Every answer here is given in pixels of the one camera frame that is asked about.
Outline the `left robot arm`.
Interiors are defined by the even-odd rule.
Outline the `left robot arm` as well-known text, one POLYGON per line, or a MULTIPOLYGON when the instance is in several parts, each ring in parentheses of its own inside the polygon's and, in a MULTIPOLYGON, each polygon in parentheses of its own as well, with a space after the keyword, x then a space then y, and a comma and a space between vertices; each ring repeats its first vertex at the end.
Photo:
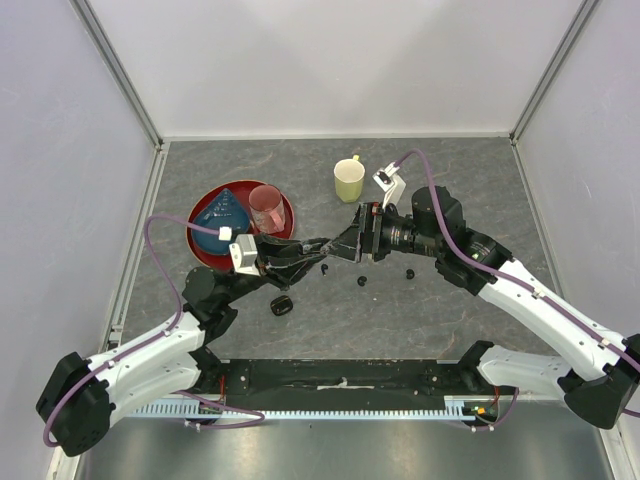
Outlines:
POLYGON ((188 273, 168 320, 101 354, 61 358, 36 403, 45 445, 73 457, 147 403, 191 388, 211 392, 220 371, 208 345, 237 317, 232 303, 264 285, 288 289, 327 256, 329 242, 242 234, 229 247, 230 271, 196 267, 188 273))

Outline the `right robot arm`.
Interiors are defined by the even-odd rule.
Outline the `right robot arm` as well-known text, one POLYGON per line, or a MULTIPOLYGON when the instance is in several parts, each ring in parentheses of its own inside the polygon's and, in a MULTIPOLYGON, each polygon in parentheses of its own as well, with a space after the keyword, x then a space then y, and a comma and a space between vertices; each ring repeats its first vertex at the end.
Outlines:
POLYGON ((458 368, 458 381, 477 394, 509 386, 562 400, 579 418, 611 429, 639 386, 639 338, 589 318, 548 289, 488 235, 467 227, 460 202, 440 186, 422 187, 406 217, 393 205, 362 203, 351 225, 327 247, 359 262, 392 252, 431 257, 452 285, 498 307, 554 350, 543 356, 476 342, 458 368))

